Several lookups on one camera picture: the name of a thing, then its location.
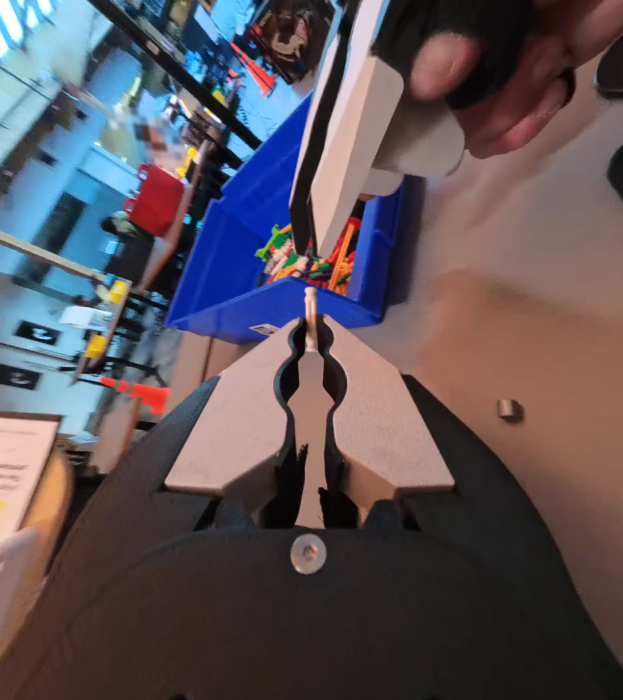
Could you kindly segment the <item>pale wooden beam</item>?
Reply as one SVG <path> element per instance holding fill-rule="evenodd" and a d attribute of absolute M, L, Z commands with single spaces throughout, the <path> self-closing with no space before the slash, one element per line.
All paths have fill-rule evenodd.
<path fill-rule="evenodd" d="M 107 275 L 99 271 L 93 270 L 79 263 L 73 262 L 68 258 L 64 258 L 56 253 L 42 249 L 35 244 L 29 243 L 0 231 L 0 246 L 13 250 L 25 255 L 35 261 L 61 269 L 62 271 L 89 281 L 95 281 L 98 284 L 106 282 Z"/>

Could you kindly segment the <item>black metal beam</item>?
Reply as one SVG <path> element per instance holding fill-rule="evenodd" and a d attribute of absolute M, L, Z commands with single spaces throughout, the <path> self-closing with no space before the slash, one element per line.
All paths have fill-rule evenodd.
<path fill-rule="evenodd" d="M 199 83 L 170 51 L 165 40 L 158 39 L 143 24 L 132 19 L 114 1 L 89 1 L 99 13 L 121 30 L 139 48 L 144 50 L 155 62 L 173 78 L 187 93 L 210 110 L 220 122 L 238 136 L 252 151 L 262 145 L 262 141 L 236 117 L 228 106 L 221 104 L 202 83 Z"/>

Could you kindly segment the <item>blue plastic bin white tag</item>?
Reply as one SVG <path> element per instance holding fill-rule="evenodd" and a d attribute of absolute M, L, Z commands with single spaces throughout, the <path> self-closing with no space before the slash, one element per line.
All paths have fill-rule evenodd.
<path fill-rule="evenodd" d="M 202 229 L 169 307 L 169 328 L 232 344 L 259 342 L 303 311 L 305 281 L 281 279 L 257 286 L 264 262 L 255 257 L 274 225 L 289 223 L 289 196 L 309 98 L 247 159 L 210 203 Z M 400 303 L 412 267 L 408 234 L 421 217 L 423 181 L 407 177 L 389 197 L 369 202 L 359 233 L 359 260 L 347 296 L 320 289 L 318 310 L 343 327 L 381 323 Z"/>

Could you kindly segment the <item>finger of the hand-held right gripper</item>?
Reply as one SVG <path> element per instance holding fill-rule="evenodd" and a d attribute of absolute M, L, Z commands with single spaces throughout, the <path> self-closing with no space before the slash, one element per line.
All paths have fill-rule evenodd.
<path fill-rule="evenodd" d="M 359 1 L 339 2 L 316 72 L 289 199 L 293 248 L 299 256 L 309 252 L 316 254 L 311 188 L 324 153 L 330 118 L 343 81 L 358 9 Z"/>
<path fill-rule="evenodd" d="M 310 187 L 316 254 L 330 256 L 404 91 L 400 72 L 372 54 L 388 1 L 360 1 L 347 36 L 334 23 L 318 76 L 309 128 L 325 127 Z"/>

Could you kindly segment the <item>orange traffic cone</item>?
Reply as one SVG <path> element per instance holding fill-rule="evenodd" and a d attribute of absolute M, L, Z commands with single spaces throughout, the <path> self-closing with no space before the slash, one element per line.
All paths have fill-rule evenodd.
<path fill-rule="evenodd" d="M 156 387 L 108 377 L 101 377 L 98 382 L 130 398 L 140 399 L 141 403 L 148 407 L 153 415 L 163 415 L 165 413 L 170 395 L 169 387 Z"/>
<path fill-rule="evenodd" d="M 260 96 L 262 98 L 270 97 L 276 87 L 278 76 L 259 44 L 244 36 L 229 41 L 229 45 L 240 64 L 257 85 Z"/>

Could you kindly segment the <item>black wall poster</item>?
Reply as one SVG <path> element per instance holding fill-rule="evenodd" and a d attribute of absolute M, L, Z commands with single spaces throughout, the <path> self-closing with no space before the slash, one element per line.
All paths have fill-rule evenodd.
<path fill-rule="evenodd" d="M 0 363 L 0 386 L 34 391 L 42 377 L 41 372 Z"/>
<path fill-rule="evenodd" d="M 62 338 L 62 331 L 42 326 L 28 320 L 21 320 L 15 328 L 13 335 L 30 342 L 56 346 Z"/>

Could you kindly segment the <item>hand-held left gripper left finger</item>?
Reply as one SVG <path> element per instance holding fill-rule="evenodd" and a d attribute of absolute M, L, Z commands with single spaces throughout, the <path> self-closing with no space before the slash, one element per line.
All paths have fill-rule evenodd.
<path fill-rule="evenodd" d="M 169 491 L 237 501 L 268 527 L 295 525 L 305 468 L 289 399 L 305 336 L 294 319 L 219 373 L 165 477 Z"/>

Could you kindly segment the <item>lime green connector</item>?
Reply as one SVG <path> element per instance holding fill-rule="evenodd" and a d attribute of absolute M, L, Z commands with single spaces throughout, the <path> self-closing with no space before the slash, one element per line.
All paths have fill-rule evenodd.
<path fill-rule="evenodd" d="M 263 260 L 264 262 L 267 262 L 271 256 L 271 250 L 275 247 L 275 240 L 280 234 L 281 229 L 277 224 L 275 224 L 272 227 L 271 236 L 268 239 L 267 243 L 264 245 L 264 247 L 257 249 L 254 253 L 254 256 Z"/>

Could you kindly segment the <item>red tote bag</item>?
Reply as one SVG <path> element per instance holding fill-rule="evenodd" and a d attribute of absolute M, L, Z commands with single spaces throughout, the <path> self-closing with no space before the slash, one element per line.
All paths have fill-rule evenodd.
<path fill-rule="evenodd" d="M 142 163 L 137 170 L 139 187 L 125 200 L 127 220 L 156 238 L 163 238 L 176 218 L 185 185 L 175 174 Z"/>

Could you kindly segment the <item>black toy set box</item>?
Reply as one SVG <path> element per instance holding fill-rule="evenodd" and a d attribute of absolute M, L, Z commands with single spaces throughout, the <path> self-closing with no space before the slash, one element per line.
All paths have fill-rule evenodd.
<path fill-rule="evenodd" d="M 331 1 L 261 1 L 247 35 L 288 85 L 316 71 L 334 19 Z"/>

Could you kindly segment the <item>white plastic rod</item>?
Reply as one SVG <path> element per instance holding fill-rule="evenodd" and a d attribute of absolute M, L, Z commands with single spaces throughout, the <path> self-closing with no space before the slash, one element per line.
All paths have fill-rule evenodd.
<path fill-rule="evenodd" d="M 318 307 L 316 288 L 313 285 L 308 285 L 305 288 L 305 349 L 307 352 L 318 352 Z"/>

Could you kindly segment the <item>pile of colourful construction pieces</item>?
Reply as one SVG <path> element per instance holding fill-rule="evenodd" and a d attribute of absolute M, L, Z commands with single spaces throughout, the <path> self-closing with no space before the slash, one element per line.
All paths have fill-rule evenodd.
<path fill-rule="evenodd" d="M 296 253 L 291 225 L 281 227 L 281 234 L 275 240 L 269 260 L 264 262 L 257 258 L 263 263 L 263 271 L 256 281 L 256 286 L 294 278 L 314 287 L 347 296 L 361 225 L 360 216 L 351 216 L 327 258 L 312 253 L 310 246 L 305 254 Z"/>

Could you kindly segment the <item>white document stand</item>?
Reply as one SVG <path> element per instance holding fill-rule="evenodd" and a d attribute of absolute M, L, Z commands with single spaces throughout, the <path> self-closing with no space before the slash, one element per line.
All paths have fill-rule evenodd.
<path fill-rule="evenodd" d="M 53 450 L 21 528 L 0 543 L 0 656 L 32 611 L 66 523 L 74 470 Z"/>

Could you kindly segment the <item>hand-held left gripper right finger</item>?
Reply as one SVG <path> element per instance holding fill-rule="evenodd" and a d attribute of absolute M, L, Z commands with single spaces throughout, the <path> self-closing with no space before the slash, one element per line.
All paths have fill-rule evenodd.
<path fill-rule="evenodd" d="M 443 493 L 455 480 L 400 371 L 327 314 L 317 320 L 325 423 L 326 528 L 356 528 L 360 511 L 406 495 Z"/>

